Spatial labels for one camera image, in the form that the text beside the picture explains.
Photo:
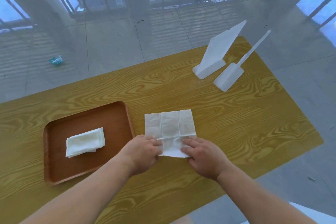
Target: stand base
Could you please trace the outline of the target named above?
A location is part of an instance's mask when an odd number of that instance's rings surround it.
[[[203,71],[197,73],[198,68],[200,67],[200,64],[195,66],[192,71],[195,73],[195,75],[203,80],[205,77],[209,76],[210,74],[216,72],[218,69],[221,67],[225,66],[225,61],[224,60],[219,60],[215,63],[213,63],[211,66],[207,67],[206,69],[203,69]]]
[[[237,79],[244,73],[244,70],[235,63],[231,63],[213,83],[222,91],[227,91]]]

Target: wood grain tabletop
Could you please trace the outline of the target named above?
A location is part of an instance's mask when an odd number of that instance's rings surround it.
[[[251,48],[238,37],[226,66]],[[0,104],[0,216],[18,223],[86,176],[55,186],[43,179],[43,129],[55,119],[124,101],[135,134],[145,132],[145,113],[191,109],[196,133],[217,144],[252,178],[323,143],[279,81],[254,52],[244,73],[222,92],[214,79],[192,72],[206,46],[148,61]],[[222,196],[186,159],[161,157],[132,177],[97,223],[170,223]]]

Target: white plastic stand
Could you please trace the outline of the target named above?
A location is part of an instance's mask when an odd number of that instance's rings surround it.
[[[271,33],[271,30],[267,31],[266,34],[246,53],[240,61],[236,63],[231,63],[224,71],[214,80],[214,84],[220,88],[222,91],[227,91],[238,78],[244,73],[244,70],[240,67],[241,64],[254,52],[254,50],[262,43],[262,41]]]
[[[223,58],[236,37],[239,35],[245,23],[246,21],[243,21],[210,39],[210,43],[204,53],[201,63],[192,69],[198,78],[202,80],[225,66]]]

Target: white napkin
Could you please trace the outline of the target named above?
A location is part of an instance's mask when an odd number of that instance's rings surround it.
[[[74,157],[85,152],[94,152],[105,145],[103,128],[97,128],[66,139],[65,157]]]
[[[162,140],[162,156],[187,158],[180,151],[185,137],[195,136],[191,110],[145,114],[145,134]]]

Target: brown tray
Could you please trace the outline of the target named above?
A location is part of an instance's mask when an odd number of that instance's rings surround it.
[[[65,157],[67,138],[103,128],[105,146],[72,158]],[[127,106],[117,101],[49,122],[43,131],[44,180],[55,185],[97,170],[134,137]]]

